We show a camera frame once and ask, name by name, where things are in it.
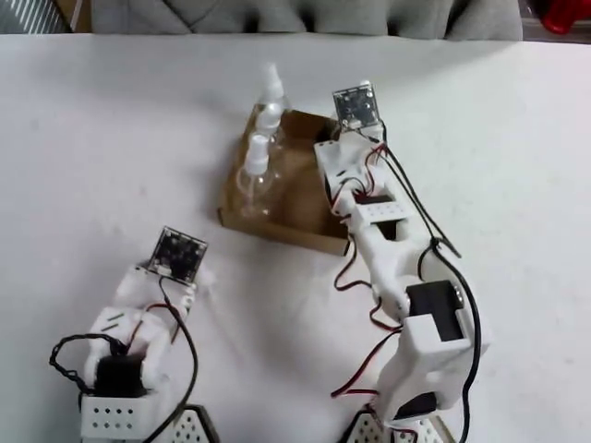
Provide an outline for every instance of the cable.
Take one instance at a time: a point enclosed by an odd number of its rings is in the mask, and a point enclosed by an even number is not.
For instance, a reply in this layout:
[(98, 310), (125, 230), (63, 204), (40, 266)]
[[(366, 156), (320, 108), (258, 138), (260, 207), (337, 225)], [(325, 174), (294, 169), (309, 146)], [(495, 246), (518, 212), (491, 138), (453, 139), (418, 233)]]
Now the cable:
[(185, 322), (178, 314), (178, 311), (170, 302), (170, 299), (168, 298), (168, 295), (166, 294), (166, 291), (163, 288), (164, 279), (166, 279), (166, 277), (162, 276), (158, 280), (158, 285), (160, 286), (160, 290), (163, 293), (164, 302), (166, 303), (168, 310), (170, 311), (171, 315), (175, 318), (178, 327), (183, 331), (183, 334), (185, 334), (185, 338), (187, 339), (187, 344), (189, 350), (191, 351), (191, 356), (193, 357), (193, 374), (191, 375), (191, 380), (189, 381), (187, 391), (185, 392), (185, 395), (183, 395), (181, 401), (176, 405), (175, 409), (170, 413), (166, 420), (164, 420), (154, 430), (154, 432), (152, 432), (150, 436), (143, 441), (143, 443), (151, 443), (152, 441), (154, 441), (164, 431), (164, 429), (166, 429), (166, 427), (168, 427), (168, 425), (171, 424), (176, 419), (176, 417), (178, 417), (178, 415), (180, 415), (185, 410), (185, 408), (187, 407), (188, 398), (191, 395), (193, 388), (195, 387), (195, 382), (197, 381), (197, 373), (199, 370), (199, 359), (197, 356), (197, 349), (195, 349), (195, 343), (193, 343), (193, 339), (191, 337), (190, 332), (187, 329), (187, 325), (185, 325)]
[[(153, 303), (146, 308), (146, 312), (150, 312), (154, 307), (163, 307), (164, 309), (168, 309), (168, 306), (165, 303)], [(178, 334), (178, 331), (179, 331), (179, 327), (178, 327), (178, 323), (177, 323), (176, 328), (175, 328), (175, 332), (173, 333), (173, 336), (170, 339), (170, 343), (175, 342), (176, 335)]]
[(364, 281), (364, 280), (355, 280), (355, 281), (351, 281), (350, 283), (344, 284), (343, 286), (339, 286), (339, 280), (349, 270), (349, 268), (351, 268), (353, 266), (353, 263), (355, 263), (355, 260), (357, 259), (357, 245), (355, 243), (355, 238), (352, 235), (349, 235), (349, 237), (351, 239), (351, 243), (353, 244), (353, 256), (351, 257), (349, 262), (346, 265), (344, 265), (344, 268), (341, 269), (341, 271), (338, 274), (336, 274), (336, 277), (334, 278), (334, 284), (333, 284), (334, 289), (336, 289), (339, 292), (343, 292), (343, 291), (348, 291), (349, 289), (351, 289), (355, 286), (359, 286), (360, 284), (371, 289), (371, 283)]
[(120, 341), (114, 337), (111, 337), (110, 335), (107, 335), (107, 334), (88, 333), (88, 334), (70, 335), (69, 337), (63, 338), (62, 340), (59, 341), (59, 343), (56, 344), (56, 346), (54, 346), (54, 348), (52, 349), (52, 354), (49, 357), (49, 366), (54, 367), (57, 370), (57, 372), (59, 372), (62, 376), (64, 376), (68, 380), (71, 380), (74, 383), (76, 383), (76, 386), (78, 386), (78, 389), (80, 390), (80, 392), (82, 392), (83, 394), (86, 394), (86, 395), (92, 394), (93, 389), (86, 386), (86, 383), (84, 383), (84, 380), (82, 379), (82, 377), (80, 377), (78, 375), (78, 371), (73, 370), (73, 369), (72, 370), (65, 369), (63, 366), (61, 366), (59, 363), (57, 363), (57, 355), (59, 355), (59, 352), (62, 350), (64, 345), (71, 342), (71, 341), (96, 340), (96, 339), (105, 340), (109, 343), (111, 355), (126, 355), (127, 354), (127, 346), (122, 341)]
[[(464, 406), (464, 426), (462, 429), (462, 436), (460, 438), (459, 443), (465, 443), (467, 440), (467, 437), (468, 437), (468, 432), (470, 430), (470, 418), (471, 418), (469, 392), (470, 392), (470, 388), (472, 387), (472, 384), (474, 383), (474, 380), (476, 379), (476, 373), (478, 371), (478, 367), (480, 364), (480, 353), (481, 353), (481, 348), (482, 348), (482, 328), (481, 328), (481, 324), (480, 324), (480, 315), (478, 313), (478, 307), (476, 305), (476, 299), (475, 299), (474, 295), (472, 294), (472, 290), (470, 289), (468, 282), (465, 280), (464, 275), (462, 275), (462, 273), (440, 252), (440, 250), (439, 250), (440, 243), (444, 243), (446, 246), (448, 246), (448, 248), (457, 257), (461, 257), (460, 253), (453, 246), (450, 239), (445, 235), (443, 230), (433, 220), (433, 218), (430, 216), (428, 211), (425, 209), (425, 207), (421, 203), (421, 201), (418, 198), (418, 195), (416, 194), (416, 191), (413, 188), (413, 185), (410, 182), (408, 175), (406, 174), (402, 164), (400, 164), (400, 162), (398, 161), (396, 156), (393, 154), (393, 152), (388, 147), (387, 141), (386, 141), (387, 136), (388, 136), (387, 128), (386, 128), (386, 125), (384, 124), (383, 121), (380, 120), (380, 122), (383, 127), (382, 139), (383, 139), (383, 142), (385, 143), (384, 149), (386, 150), (387, 154), (394, 161), (394, 164), (396, 165), (396, 167), (400, 171), (400, 174), (402, 175), (404, 182), (403, 182), (403, 180), (401, 180), (400, 175), (398, 175), (396, 173), (396, 171), (394, 170), (392, 165), (387, 160), (385, 160), (385, 162), (388, 165), (388, 167), (390, 168), (390, 170), (392, 171), (392, 173), (398, 179), (399, 183), (403, 187), (406, 194), (410, 197), (411, 201), (414, 203), (416, 210), (418, 211), (419, 215), (423, 219), (423, 222), (427, 226), (427, 229), (430, 234), (429, 246), (421, 253), (421, 255), (418, 258), (417, 275), (422, 280), (423, 261), (429, 251), (433, 252), (435, 257), (437, 257), (441, 261), (441, 263), (443, 263), (452, 272), (452, 274), (456, 277), (456, 279), (462, 285), (462, 288), (464, 289), (465, 296), (466, 296), (468, 303), (470, 305), (472, 318), (474, 320), (474, 354), (473, 354), (473, 358), (472, 358), (472, 364), (471, 364), (470, 370), (468, 372), (468, 377), (466, 378), (466, 380), (464, 382), (464, 386), (462, 387), (462, 403)], [(441, 238), (437, 238), (433, 234), (432, 230), (430, 229), (430, 227), (428, 225), (428, 221), (437, 230), (437, 232), (440, 234)]]
[[(411, 200), (413, 200), (413, 203), (415, 204), (416, 209), (419, 210), (419, 212), (423, 212), (424, 217), (427, 218), (430, 221), (430, 223), (433, 225), (433, 227), (437, 230), (437, 232), (440, 233), (440, 235), (441, 235), (441, 237), (442, 237), (445, 245), (448, 246), (451, 249), (451, 251), (458, 258), (461, 258), (462, 255), (455, 248), (455, 246), (453, 245), (452, 241), (443, 232), (443, 230), (439, 227), (439, 225), (433, 220), (433, 217), (431, 217), (431, 215), (425, 209), (425, 206), (423, 206), (423, 203), (421, 202), (420, 198), (416, 194), (416, 191), (413, 188), (413, 185), (410, 182), (410, 179), (408, 178), (408, 175), (406, 175), (406, 171), (404, 170), (402, 164), (400, 164), (400, 162), (398, 161), (398, 159), (396, 158), (396, 156), (394, 155), (394, 153), (392, 152), (392, 150), (388, 147), (388, 145), (385, 145), (385, 148), (384, 149), (386, 150), (386, 153), (390, 156), (390, 158), (392, 159), (392, 161), (394, 162), (394, 164), (396, 165), (396, 167), (400, 171), (400, 174), (403, 177), (403, 179), (406, 181), (406, 184), (408, 185), (408, 189), (405, 189), (405, 190), (406, 190), (407, 193), (410, 191), (410, 194), (412, 195)], [(393, 171), (393, 168), (392, 168), (392, 166), (389, 163), (388, 163), (388, 166)]]
[(469, 393), (474, 380), (476, 379), (476, 373), (478, 372), (478, 366), (480, 365), (480, 351), (482, 348), (482, 329), (480, 325), (480, 313), (478, 312), (478, 306), (476, 305), (476, 299), (472, 294), (472, 290), (465, 280), (462, 272), (460, 272), (450, 261), (439, 251), (439, 241), (432, 242), (433, 247), (431, 250), (433, 254), (441, 260), (441, 262), (448, 267), (448, 269), (455, 275), (462, 287), (464, 293), (468, 299), (470, 310), (472, 311), (472, 317), (474, 319), (474, 355), (472, 357), (472, 365), (468, 372), (468, 377), (465, 380), (464, 387), (462, 388), (462, 403), (464, 404), (464, 428), (462, 429), (462, 436), (459, 443), (465, 443), (468, 438), (468, 432), (470, 430), (470, 399)]
[(402, 326), (389, 326), (386, 325), (385, 323), (379, 321), (378, 319), (376, 319), (374, 316), (374, 314), (376, 314), (381, 308), (381, 297), (378, 297), (378, 303), (376, 304), (376, 306), (374, 308), (372, 308), (369, 311), (369, 320), (371, 320), (371, 322), (376, 325), (378, 328), (382, 328), (384, 330), (387, 330), (389, 332), (398, 332), (399, 330), (402, 330)]
[(363, 375), (373, 357), (375, 357), (378, 351), (383, 347), (383, 345), (386, 344), (386, 341), (388, 341), (393, 335), (397, 334), (398, 332), (400, 332), (400, 330), (396, 332), (391, 332), (386, 337), (381, 339), (381, 341), (378, 342), (378, 344), (376, 344), (374, 348), (369, 352), (368, 356), (365, 358), (359, 369), (357, 369), (356, 372), (351, 376), (351, 378), (349, 378), (340, 388), (333, 391), (331, 393), (331, 397), (335, 399), (337, 397), (340, 397), (341, 395), (344, 395)]
[(380, 393), (375, 389), (349, 389), (343, 392), (341, 395), (356, 395), (356, 394), (366, 394), (366, 395), (380, 395)]

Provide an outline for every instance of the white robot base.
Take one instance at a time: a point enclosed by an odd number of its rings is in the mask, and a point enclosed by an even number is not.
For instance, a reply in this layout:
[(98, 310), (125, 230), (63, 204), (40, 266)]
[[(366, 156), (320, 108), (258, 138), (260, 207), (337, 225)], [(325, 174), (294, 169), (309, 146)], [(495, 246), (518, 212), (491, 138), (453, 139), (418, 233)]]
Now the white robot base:
[(384, 427), (375, 414), (360, 411), (339, 443), (452, 443), (438, 417), (416, 420), (407, 425)]

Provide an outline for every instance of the white plastic housing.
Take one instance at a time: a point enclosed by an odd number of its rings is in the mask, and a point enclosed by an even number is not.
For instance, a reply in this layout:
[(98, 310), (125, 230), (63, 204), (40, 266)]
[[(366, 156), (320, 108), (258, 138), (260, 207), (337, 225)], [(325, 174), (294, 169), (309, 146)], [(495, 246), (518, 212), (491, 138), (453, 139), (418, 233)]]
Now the white plastic housing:
[[(347, 177), (355, 177), (366, 190), (371, 189), (365, 160), (377, 146), (355, 132), (345, 133), (338, 142), (315, 145), (320, 173), (332, 196), (339, 192)], [(474, 354), (474, 320), (462, 285), (432, 253), (426, 254), (421, 267), (422, 279), (418, 277), (417, 262), (430, 240), (425, 224), (384, 160), (376, 159), (369, 163), (369, 168), (375, 182), (372, 195), (388, 196), (392, 202), (357, 204), (353, 191), (360, 185), (352, 180), (340, 190), (332, 210), (341, 216), (350, 214), (344, 223), (368, 267), (374, 297), (381, 299), (386, 315), (404, 324), (398, 350), (380, 373), (376, 412), (383, 421), (390, 422), (401, 406), (418, 395), (434, 392), (437, 408), (433, 413), (425, 414), (427, 417), (451, 408), (460, 398)], [(386, 221), (396, 221), (395, 239), (385, 238), (377, 224)], [(452, 252), (444, 245), (440, 246), (440, 252), (462, 272), (477, 294)], [(410, 299), (406, 288), (425, 281), (442, 280), (450, 281), (464, 300), (464, 307), (456, 311), (464, 335), (460, 340), (442, 341), (432, 315), (409, 317)], [(492, 339), (482, 314), (480, 320), (481, 353), (484, 353)]]

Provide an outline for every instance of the black wire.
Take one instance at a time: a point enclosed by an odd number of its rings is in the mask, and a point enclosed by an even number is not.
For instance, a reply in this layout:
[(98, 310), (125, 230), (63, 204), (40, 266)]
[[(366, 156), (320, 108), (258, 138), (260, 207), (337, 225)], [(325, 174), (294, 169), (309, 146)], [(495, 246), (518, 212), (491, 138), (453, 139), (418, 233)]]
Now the black wire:
[(95, 339), (101, 339), (101, 340), (108, 341), (111, 355), (126, 355), (127, 354), (127, 346), (122, 341), (116, 339), (115, 337), (111, 337), (110, 335), (107, 335), (107, 334), (88, 333), (88, 334), (76, 334), (76, 335), (70, 335), (69, 337), (64, 337), (62, 340), (59, 341), (59, 343), (56, 344), (56, 346), (54, 346), (54, 348), (52, 349), (52, 354), (49, 357), (49, 366), (54, 367), (57, 370), (57, 372), (59, 372), (62, 376), (64, 376), (68, 380), (71, 380), (74, 383), (76, 383), (76, 386), (78, 386), (78, 389), (80, 390), (80, 392), (82, 392), (83, 394), (86, 394), (86, 395), (92, 394), (92, 389), (89, 388), (88, 386), (86, 386), (86, 383), (84, 383), (84, 380), (82, 379), (82, 377), (80, 377), (78, 375), (78, 371), (73, 370), (73, 369), (65, 369), (63, 366), (61, 366), (59, 363), (57, 363), (57, 355), (59, 355), (59, 353), (62, 350), (62, 348), (64, 347), (64, 345), (66, 345), (67, 343), (70, 343), (71, 341), (95, 340)]
[(421, 219), (423, 219), (423, 223), (425, 223), (425, 226), (427, 227), (429, 236), (431, 238), (433, 238), (435, 236), (435, 234), (433, 233), (433, 230), (431, 229), (431, 226), (428, 224), (426, 215), (424, 214), (424, 212), (416, 204), (415, 199), (413, 198), (412, 191), (408, 187), (406, 187), (406, 185), (404, 184), (403, 180), (400, 178), (400, 175), (398, 174), (398, 172), (393, 168), (393, 166), (390, 164), (390, 162), (388, 162), (388, 159), (386, 159), (385, 157), (382, 157), (381, 154), (379, 154), (379, 156), (384, 160), (384, 162), (386, 163), (386, 166), (388, 166), (388, 168), (390, 169), (390, 171), (392, 172), (392, 174), (394, 174), (394, 176), (396, 177), (396, 179), (398, 180), (398, 182), (400, 183), (400, 185), (403, 187), (404, 192), (406, 193), (406, 195), (408, 196), (408, 198), (410, 198), (411, 203), (413, 203), (415, 205), (416, 212), (418, 212), (418, 215), (420, 215)]
[(398, 161), (398, 159), (396, 158), (396, 156), (394, 155), (394, 153), (392, 152), (392, 150), (388, 147), (388, 145), (385, 145), (385, 149), (386, 149), (386, 152), (388, 153), (388, 155), (390, 156), (390, 158), (392, 159), (392, 161), (394, 162), (394, 164), (396, 165), (396, 167), (398, 168), (398, 170), (400, 171), (401, 176), (406, 181), (406, 184), (408, 185), (408, 190), (412, 194), (411, 199), (414, 200), (413, 202), (415, 203), (416, 208), (419, 210), (419, 212), (422, 211), (425, 214), (425, 217), (431, 222), (431, 224), (437, 230), (437, 232), (440, 233), (440, 235), (442, 237), (442, 240), (443, 240), (443, 243), (445, 243), (445, 245), (448, 246), (451, 249), (451, 251), (458, 258), (461, 258), (462, 257), (461, 254), (455, 248), (455, 246), (453, 245), (452, 241), (448, 238), (447, 235), (445, 235), (445, 232), (433, 220), (433, 217), (431, 217), (431, 215), (425, 209), (425, 206), (423, 206), (423, 203), (421, 202), (420, 198), (416, 194), (416, 191), (413, 188), (413, 185), (411, 184), (410, 179), (408, 178), (408, 175), (406, 175), (406, 171), (404, 170), (402, 164), (400, 164), (400, 162)]
[(164, 429), (168, 427), (169, 424), (171, 424), (181, 413), (183, 413), (183, 411), (187, 407), (188, 398), (190, 397), (191, 392), (195, 387), (195, 382), (197, 381), (197, 373), (199, 370), (199, 359), (197, 357), (197, 349), (195, 348), (195, 343), (193, 342), (191, 333), (188, 331), (187, 325), (185, 324), (181, 316), (178, 314), (178, 311), (175, 309), (173, 304), (170, 303), (170, 299), (168, 298), (168, 295), (166, 294), (166, 291), (163, 288), (163, 280), (166, 278), (167, 277), (161, 277), (158, 280), (158, 285), (160, 286), (160, 290), (163, 293), (166, 307), (168, 307), (168, 310), (170, 311), (171, 315), (175, 318), (178, 327), (183, 331), (183, 334), (185, 334), (185, 338), (187, 339), (188, 348), (191, 351), (191, 356), (193, 357), (193, 374), (191, 375), (191, 380), (189, 381), (187, 391), (185, 392), (185, 395), (183, 396), (181, 401), (176, 405), (175, 409), (170, 413), (170, 415), (168, 415), (166, 420), (164, 420), (154, 430), (154, 432), (152, 432), (150, 436), (143, 441), (143, 443), (151, 443), (152, 441), (154, 441), (164, 431)]
[(468, 431), (470, 430), (470, 399), (469, 393), (472, 384), (476, 378), (476, 372), (478, 372), (478, 366), (480, 365), (480, 350), (482, 348), (482, 329), (480, 325), (480, 314), (478, 313), (478, 306), (476, 305), (476, 299), (470, 290), (468, 282), (465, 280), (462, 272), (460, 272), (450, 261), (444, 257), (439, 251), (439, 241), (433, 242), (431, 248), (433, 254), (441, 260), (441, 262), (448, 267), (448, 269), (455, 275), (462, 287), (464, 293), (468, 299), (470, 310), (472, 311), (472, 317), (474, 319), (474, 355), (472, 357), (472, 366), (468, 377), (465, 380), (464, 387), (462, 388), (462, 403), (464, 404), (464, 428), (462, 430), (462, 436), (460, 437), (459, 443), (465, 443), (468, 438)]
[[(421, 218), (423, 219), (423, 222), (427, 226), (427, 229), (428, 229), (429, 234), (431, 236), (429, 246), (421, 253), (421, 255), (418, 258), (417, 274), (418, 274), (419, 278), (422, 280), (423, 260), (425, 259), (425, 256), (427, 255), (427, 253), (429, 251), (432, 251), (433, 254), (435, 255), (435, 257), (437, 257), (452, 272), (452, 274), (457, 278), (457, 280), (462, 285), (462, 288), (464, 289), (465, 296), (466, 296), (468, 303), (470, 305), (470, 310), (472, 312), (472, 318), (474, 320), (474, 354), (472, 357), (472, 364), (470, 366), (470, 370), (468, 371), (468, 377), (466, 378), (466, 380), (464, 382), (464, 386), (462, 387), (462, 404), (464, 406), (464, 426), (462, 429), (462, 436), (460, 437), (460, 441), (459, 441), (459, 443), (465, 443), (468, 438), (468, 432), (470, 430), (470, 418), (471, 418), (469, 393), (470, 393), (470, 388), (472, 387), (474, 380), (476, 379), (476, 373), (478, 372), (478, 367), (480, 365), (480, 353), (481, 353), (481, 349), (482, 349), (482, 327), (480, 324), (480, 314), (478, 313), (476, 299), (474, 298), (474, 295), (472, 294), (472, 290), (470, 289), (468, 282), (465, 280), (464, 275), (462, 275), (462, 273), (444, 255), (441, 254), (441, 252), (439, 251), (440, 243), (444, 243), (446, 246), (448, 246), (449, 249), (457, 257), (461, 257), (460, 253), (453, 246), (452, 242), (445, 235), (445, 233), (439, 227), (439, 225), (429, 215), (429, 213), (427, 212), (427, 210), (425, 209), (425, 207), (421, 203), (420, 199), (418, 198), (418, 195), (416, 194), (415, 189), (413, 188), (412, 183), (410, 182), (410, 180), (408, 178), (408, 175), (406, 175), (406, 172), (404, 171), (402, 164), (400, 164), (400, 162), (398, 161), (396, 156), (393, 154), (393, 152), (388, 147), (388, 144), (387, 144), (388, 132), (386, 129), (386, 125), (384, 124), (383, 121), (381, 121), (381, 124), (382, 124), (382, 128), (383, 128), (382, 140), (384, 142), (386, 152), (394, 161), (394, 164), (396, 165), (396, 167), (400, 171), (400, 174), (404, 178), (405, 184), (408, 187), (406, 187), (404, 185), (404, 182), (401, 180), (400, 175), (398, 175), (396, 173), (396, 171), (394, 170), (392, 165), (388, 161), (386, 161), (385, 159), (384, 160), (385, 160), (386, 164), (388, 165), (388, 167), (390, 168), (390, 170), (392, 171), (392, 173), (396, 176), (396, 178), (400, 182), (401, 186), (403, 187), (404, 191), (406, 192), (406, 195), (408, 195), (410, 197), (411, 201), (414, 203), (416, 210), (418, 211), (419, 215), (421, 215)], [(431, 222), (433, 227), (439, 232), (439, 234), (441, 235), (442, 238), (436, 238), (433, 235), (433, 232), (431, 231), (431, 229), (428, 226), (427, 220), (429, 222)]]

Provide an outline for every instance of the circuit board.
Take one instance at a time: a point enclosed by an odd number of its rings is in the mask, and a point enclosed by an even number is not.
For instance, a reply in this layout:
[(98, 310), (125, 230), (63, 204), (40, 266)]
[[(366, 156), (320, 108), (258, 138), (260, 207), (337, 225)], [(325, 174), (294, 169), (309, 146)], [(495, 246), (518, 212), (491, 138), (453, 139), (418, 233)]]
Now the circuit board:
[(343, 131), (359, 130), (380, 123), (380, 113), (373, 86), (369, 83), (332, 93)]
[(186, 285), (195, 275), (208, 244), (164, 226), (146, 269)]

